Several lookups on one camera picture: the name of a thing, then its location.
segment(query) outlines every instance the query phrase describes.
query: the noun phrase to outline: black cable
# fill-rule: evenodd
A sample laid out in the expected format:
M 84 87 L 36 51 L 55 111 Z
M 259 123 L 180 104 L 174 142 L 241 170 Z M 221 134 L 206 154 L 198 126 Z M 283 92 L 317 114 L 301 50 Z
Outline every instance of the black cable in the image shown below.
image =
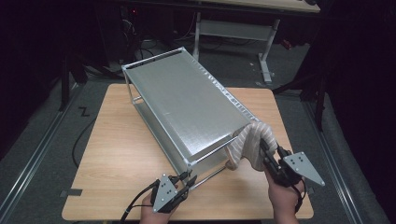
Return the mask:
M 99 65 L 97 63 L 95 63 L 94 61 L 91 61 L 79 54 L 75 53 L 75 56 L 77 57 L 78 60 L 80 60 L 80 62 L 83 65 L 88 65 L 93 67 L 95 70 L 99 71 L 101 74 L 103 74 L 104 76 L 108 76 L 108 77 L 112 77 L 112 78 L 119 78 L 118 74 L 120 74 L 122 72 L 122 70 L 118 70 L 115 72 L 111 72 L 110 70 L 108 70 L 107 68 L 105 68 L 102 65 Z
M 118 75 L 122 74 L 122 70 L 117 70 L 117 71 L 113 72 L 114 75 L 116 75 L 116 77 L 107 76 L 107 75 L 105 75 L 105 74 L 103 74 L 101 72 L 97 72 L 97 71 L 91 70 L 90 68 L 85 67 L 85 66 L 84 66 L 84 70 L 89 75 L 93 75 L 93 76 L 97 76 L 97 77 L 108 77 L 110 79 L 124 79 L 123 76 L 118 76 Z
M 142 191 L 140 191 L 140 193 L 138 193 L 136 195 L 136 197 L 134 197 L 134 199 L 132 200 L 132 202 L 129 204 L 129 206 L 125 209 L 124 214 L 122 215 L 122 218 L 120 219 L 120 224 L 125 222 L 125 219 L 128 217 L 129 213 L 131 212 L 131 209 L 134 207 L 137 207 L 138 205 L 134 206 L 134 203 L 137 201 L 137 199 L 140 198 L 140 196 L 142 196 L 144 193 L 146 193 L 149 189 L 154 188 L 155 186 L 160 184 L 160 180 L 156 180 L 154 181 L 154 183 L 150 184 L 148 187 L 146 187 L 145 189 L 143 189 Z
M 154 57 L 154 54 L 150 50 L 148 49 L 141 49 L 141 50 L 148 52 L 149 54 L 151 54 L 152 57 Z
M 75 156 L 77 143 L 78 143 L 79 139 L 81 138 L 81 136 L 87 131 L 87 129 L 96 121 L 96 119 L 97 118 L 94 118 L 93 120 L 91 120 L 91 122 L 84 128 L 84 130 L 82 130 L 82 132 L 79 134 L 75 144 L 73 145 L 72 159 L 73 159 L 73 163 L 76 165 L 77 168 L 78 168 L 78 163 L 77 163 L 76 156 Z
M 245 42 L 243 43 L 237 43 L 235 41 L 231 41 L 227 38 L 224 38 L 223 41 L 227 44 L 231 44 L 231 45 L 236 45 L 236 46 L 246 46 L 246 45 L 252 45 L 256 42 L 258 42 L 258 40 L 251 40 L 251 39 L 244 39 Z
M 190 28 L 189 28 L 189 30 L 186 32 L 186 34 L 184 34 L 182 37 L 180 37 L 180 38 L 178 38 L 178 39 L 175 39 L 175 40 L 183 40 L 184 38 L 186 38 L 186 37 L 190 34 L 191 29 L 192 29 L 192 26 L 194 25 L 194 22 L 195 22 L 195 16 L 196 16 L 196 12 L 194 12 L 194 14 L 192 15 L 192 20 L 191 20 Z
M 295 205 L 294 213 L 297 213 L 300 210 L 300 207 L 303 204 L 303 199 L 305 198 L 305 194 L 306 194 L 305 182 L 303 179 L 301 179 L 301 181 L 303 181 L 303 184 L 304 184 L 304 196 L 301 196 L 301 192 L 294 185 L 291 185 L 291 187 L 296 191 L 297 196 L 298 196 L 298 200 L 297 200 L 297 204 Z
M 158 40 L 157 39 L 143 40 L 142 43 L 140 44 L 140 46 L 142 46 L 143 43 L 152 42 L 152 41 L 154 41 L 154 45 L 150 46 L 150 47 L 146 47 L 145 46 L 144 49 L 154 49 L 158 45 Z
M 140 52 L 140 60 L 143 60 L 143 50 L 139 49 L 139 52 Z
M 220 41 L 218 41 L 218 45 L 215 46 L 214 48 L 206 48 L 206 47 L 204 47 L 203 44 L 212 44 L 213 42 L 216 42 L 216 41 L 211 41 L 212 43 L 203 43 L 203 42 L 204 42 L 204 41 L 202 41 L 202 43 L 199 44 L 200 48 L 212 50 L 212 49 L 218 49 L 219 47 L 221 47 L 221 46 L 223 45 L 223 43 L 224 43 L 224 39 L 221 38 Z
M 190 41 L 190 43 L 188 43 L 188 44 L 182 44 L 182 43 L 178 43 L 178 42 L 188 41 L 189 39 L 191 39 L 193 37 L 194 37 L 194 35 L 192 35 L 190 37 L 186 37 L 185 39 L 182 39 L 182 40 L 174 40 L 173 43 L 178 45 L 178 46 L 184 46 L 184 47 L 185 46 L 191 46 L 191 45 L 195 44 L 194 40 Z

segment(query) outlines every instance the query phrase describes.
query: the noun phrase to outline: white towel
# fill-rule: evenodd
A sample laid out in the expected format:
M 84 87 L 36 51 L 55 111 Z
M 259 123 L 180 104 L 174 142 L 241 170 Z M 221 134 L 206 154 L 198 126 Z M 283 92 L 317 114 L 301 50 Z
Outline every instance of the white towel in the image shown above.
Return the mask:
M 225 166 L 230 170 L 235 170 L 238 168 L 238 163 L 241 159 L 247 158 L 253 169 L 263 171 L 264 153 L 260 149 L 260 140 L 262 138 L 267 143 L 270 152 L 275 153 L 277 142 L 271 127 L 263 122 L 252 121 L 238 134 L 236 139 L 225 148 L 229 159 Z

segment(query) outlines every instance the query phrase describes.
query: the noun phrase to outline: metal bracket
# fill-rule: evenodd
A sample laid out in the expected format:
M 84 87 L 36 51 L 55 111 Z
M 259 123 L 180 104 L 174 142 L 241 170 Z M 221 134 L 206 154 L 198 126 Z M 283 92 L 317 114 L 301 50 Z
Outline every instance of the metal bracket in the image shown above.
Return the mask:
M 163 174 L 152 211 L 157 213 L 161 208 L 163 208 L 164 205 L 172 201 L 177 193 L 178 191 L 176 190 L 172 181 L 166 174 Z
M 283 161 L 297 174 L 305 176 L 315 183 L 325 186 L 323 179 L 306 157 L 305 153 L 298 152 L 283 158 Z

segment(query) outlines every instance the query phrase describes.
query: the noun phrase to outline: wooden table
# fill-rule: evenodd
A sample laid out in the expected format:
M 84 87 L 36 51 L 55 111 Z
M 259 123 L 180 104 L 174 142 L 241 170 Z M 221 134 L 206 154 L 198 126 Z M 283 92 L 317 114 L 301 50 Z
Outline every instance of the wooden table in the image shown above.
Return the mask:
M 256 117 L 272 126 L 281 146 L 291 148 L 270 90 L 228 90 Z M 110 85 L 72 185 L 72 189 L 82 189 L 82 193 L 68 196 L 63 218 L 119 220 L 137 193 L 161 174 L 175 172 L 131 104 L 126 85 Z M 242 160 L 236 171 L 224 170 L 193 190 L 172 219 L 273 218 L 267 189 L 264 173 L 253 170 L 248 160 Z M 313 209 L 306 197 L 297 217 L 312 216 Z M 128 216 L 139 218 L 140 208 L 133 209 Z

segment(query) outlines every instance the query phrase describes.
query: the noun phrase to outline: silver sheet metal panel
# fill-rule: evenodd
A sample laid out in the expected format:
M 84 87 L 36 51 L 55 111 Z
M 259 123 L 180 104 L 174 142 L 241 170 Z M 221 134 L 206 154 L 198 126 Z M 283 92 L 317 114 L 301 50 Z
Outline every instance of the silver sheet metal panel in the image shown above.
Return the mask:
M 140 94 L 131 95 L 136 109 L 178 173 L 192 167 L 199 175 L 224 161 L 223 150 L 214 150 L 255 119 L 183 48 L 122 69 Z

